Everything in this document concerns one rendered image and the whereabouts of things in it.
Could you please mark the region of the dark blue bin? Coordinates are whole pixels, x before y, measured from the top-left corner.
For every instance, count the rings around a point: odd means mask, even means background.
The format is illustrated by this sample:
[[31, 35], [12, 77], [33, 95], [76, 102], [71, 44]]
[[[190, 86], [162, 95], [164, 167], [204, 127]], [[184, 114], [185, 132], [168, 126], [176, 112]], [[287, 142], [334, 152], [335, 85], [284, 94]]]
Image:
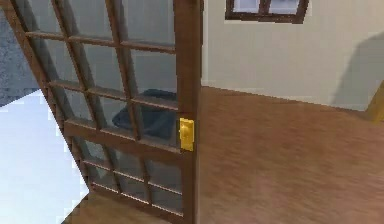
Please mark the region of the dark blue bin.
[[[176, 101], [177, 95], [172, 92], [148, 89], [143, 92], [146, 97], [155, 97], [163, 100]], [[143, 119], [143, 134], [153, 137], [157, 141], [174, 145], [176, 113], [171, 110], [142, 105], [140, 107]], [[112, 119], [113, 124], [122, 129], [132, 131], [132, 125], [127, 108], [121, 109]]]

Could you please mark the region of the brown framed window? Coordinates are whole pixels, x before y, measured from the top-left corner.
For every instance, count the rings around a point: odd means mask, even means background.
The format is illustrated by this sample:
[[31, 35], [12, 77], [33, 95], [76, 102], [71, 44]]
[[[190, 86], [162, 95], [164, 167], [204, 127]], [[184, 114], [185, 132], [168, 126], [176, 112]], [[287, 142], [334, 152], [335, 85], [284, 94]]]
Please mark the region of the brown framed window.
[[302, 24], [309, 0], [226, 0], [225, 19]]

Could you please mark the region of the yellow furniture leg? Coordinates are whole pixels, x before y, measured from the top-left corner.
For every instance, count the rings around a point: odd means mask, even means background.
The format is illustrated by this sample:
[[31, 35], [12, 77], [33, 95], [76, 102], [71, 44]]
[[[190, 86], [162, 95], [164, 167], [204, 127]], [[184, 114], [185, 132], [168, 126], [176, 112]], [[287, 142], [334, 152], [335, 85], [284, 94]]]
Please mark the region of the yellow furniture leg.
[[384, 120], [384, 80], [372, 97], [366, 113], [373, 122], [381, 122]]

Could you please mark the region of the brown glass-paned door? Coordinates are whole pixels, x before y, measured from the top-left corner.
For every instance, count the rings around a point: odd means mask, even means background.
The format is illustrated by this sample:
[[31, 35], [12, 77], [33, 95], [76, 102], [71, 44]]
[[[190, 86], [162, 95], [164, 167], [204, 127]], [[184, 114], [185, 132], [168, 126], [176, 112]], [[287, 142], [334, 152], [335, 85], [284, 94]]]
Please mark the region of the brown glass-paned door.
[[[197, 224], [201, 0], [0, 0], [91, 192], [168, 224]], [[146, 97], [158, 89], [176, 101]], [[176, 113], [175, 144], [143, 134], [142, 105]], [[127, 108], [133, 130], [112, 119]], [[194, 121], [192, 151], [179, 120]]]

